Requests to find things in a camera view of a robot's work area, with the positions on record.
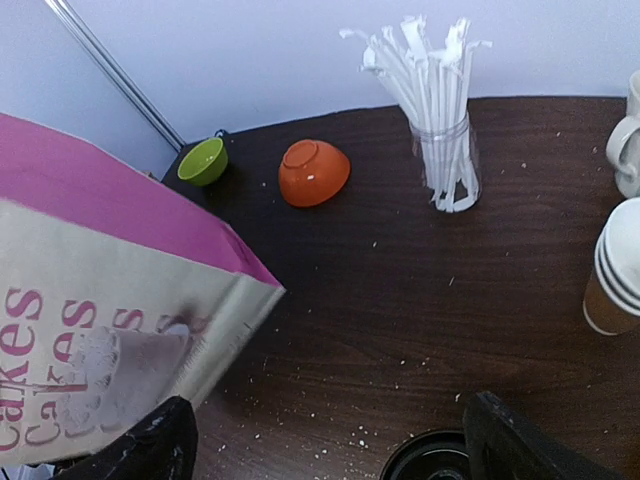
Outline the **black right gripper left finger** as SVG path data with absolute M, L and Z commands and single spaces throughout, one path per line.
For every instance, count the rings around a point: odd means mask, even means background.
M 197 447 L 198 430 L 191 403 L 171 397 L 107 447 L 54 477 L 190 480 Z

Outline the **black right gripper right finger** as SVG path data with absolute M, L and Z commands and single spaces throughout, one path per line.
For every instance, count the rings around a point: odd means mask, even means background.
M 621 479 L 544 434 L 489 391 L 467 403 L 463 427 L 473 479 Z

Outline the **paper cakes bag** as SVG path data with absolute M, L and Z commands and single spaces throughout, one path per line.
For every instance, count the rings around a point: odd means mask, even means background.
M 224 221 L 93 144 L 1 118 L 1 462 L 106 447 L 208 397 L 284 292 Z

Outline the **stack of brown paper cups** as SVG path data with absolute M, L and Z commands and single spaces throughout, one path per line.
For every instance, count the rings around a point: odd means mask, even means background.
M 639 327 L 639 199 L 623 201 L 609 215 L 595 245 L 583 315 L 604 336 Z

